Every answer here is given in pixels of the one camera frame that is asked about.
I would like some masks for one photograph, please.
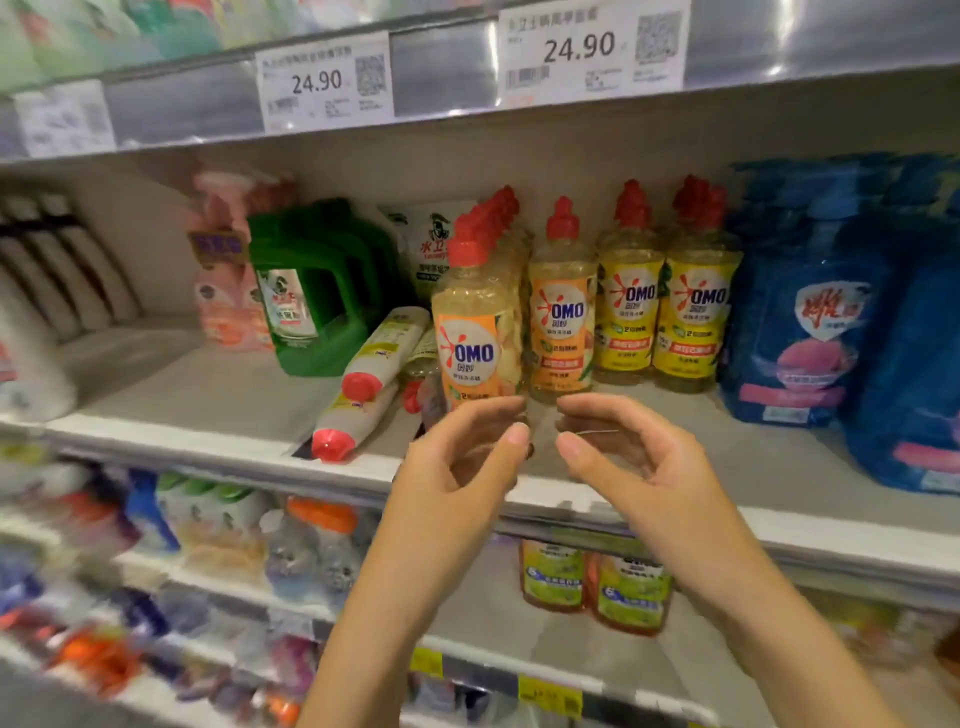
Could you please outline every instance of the white bottle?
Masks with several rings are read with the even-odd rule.
[[[318,460],[339,463],[345,460],[376,429],[394,400],[396,380],[387,384],[376,399],[348,400],[342,394],[324,410],[314,428],[310,451]]]
[[[100,244],[93,239],[80,222],[73,219],[70,202],[64,195],[41,194],[40,205],[52,217],[64,218],[58,228],[59,234],[73,248],[81,265],[97,277],[113,318],[119,323],[132,321],[140,315],[140,306],[116,264],[107,256]]]
[[[69,341],[76,338],[82,329],[73,308],[23,243],[5,227],[7,225],[6,218],[0,215],[0,255],[22,281],[24,292],[49,322],[57,339]]]
[[[373,401],[396,379],[410,352],[430,326],[430,312],[416,305],[395,308],[347,364],[340,384],[344,397]]]
[[[51,330],[0,267],[0,410],[45,423],[77,406]]]
[[[10,215],[24,226],[24,234],[34,244],[36,253],[46,262],[73,303],[80,324],[87,331],[109,328],[112,320],[107,305],[87,280],[77,261],[66,251],[57,237],[45,229],[40,210],[29,197],[14,195],[5,201]]]

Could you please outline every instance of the fingernail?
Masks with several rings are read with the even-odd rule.
[[[526,445],[530,440],[530,427],[524,423],[513,423],[503,433],[503,439],[511,445]]]
[[[584,441],[580,435],[572,432],[561,432],[557,435],[557,449],[564,460],[575,460],[584,451]]]

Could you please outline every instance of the finger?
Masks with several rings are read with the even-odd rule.
[[[467,499],[488,510],[499,507],[516,483],[516,472],[527,457],[529,445],[530,427],[524,423],[510,425],[493,446],[480,472],[464,488]]]
[[[557,435],[557,450],[574,476],[607,499],[629,519],[650,486],[639,475],[617,468],[593,445],[573,432]]]
[[[451,465],[476,445],[478,433],[497,421],[515,419],[523,410],[523,397],[493,397],[461,404],[420,438],[420,447]]]
[[[677,434],[683,432],[650,407],[622,395],[567,395],[557,400],[557,408],[569,417],[616,422],[640,436],[654,465],[659,465],[677,446]]]

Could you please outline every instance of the qr code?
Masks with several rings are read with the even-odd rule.
[[[356,60],[357,92],[361,96],[376,96],[387,90],[387,69],[383,54],[364,56]]]
[[[507,71],[507,88],[524,88],[528,85],[537,85],[541,81],[550,78],[550,66],[538,65],[532,68],[519,68],[515,71]]]
[[[663,63],[676,56],[683,21],[681,11],[643,15],[636,24],[636,62]]]

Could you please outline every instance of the yellow dish soap bottle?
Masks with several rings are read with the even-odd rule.
[[[593,378],[606,384],[637,384],[650,374],[660,305],[664,254],[650,207],[642,190],[625,194],[618,235],[599,251]]]
[[[477,220],[457,218],[447,241],[450,268],[437,281],[431,304],[444,395],[449,409],[466,400],[516,393],[520,383],[514,301],[490,269]]]
[[[597,263],[580,239],[580,218],[570,198],[557,201],[544,244],[530,259],[530,393],[553,403],[586,392],[593,368]]]
[[[697,210],[694,229],[670,246],[660,277],[660,321],[654,368],[673,392],[705,392],[714,383],[730,313],[730,285],[743,253],[723,231],[727,193],[713,187]]]

